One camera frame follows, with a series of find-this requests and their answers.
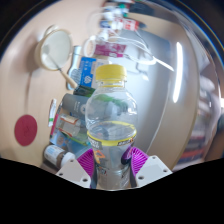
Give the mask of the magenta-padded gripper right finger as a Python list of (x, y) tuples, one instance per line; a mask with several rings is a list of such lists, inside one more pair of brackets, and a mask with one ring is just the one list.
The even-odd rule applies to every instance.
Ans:
[(132, 188), (144, 187), (172, 171), (156, 156), (148, 156), (138, 148), (132, 148), (130, 161), (130, 184)]

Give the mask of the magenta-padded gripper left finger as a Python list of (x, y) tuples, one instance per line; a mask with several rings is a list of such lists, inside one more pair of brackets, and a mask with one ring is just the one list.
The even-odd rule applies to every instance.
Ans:
[(93, 150), (89, 149), (77, 159), (68, 160), (56, 175), (81, 187), (95, 189), (97, 171)]

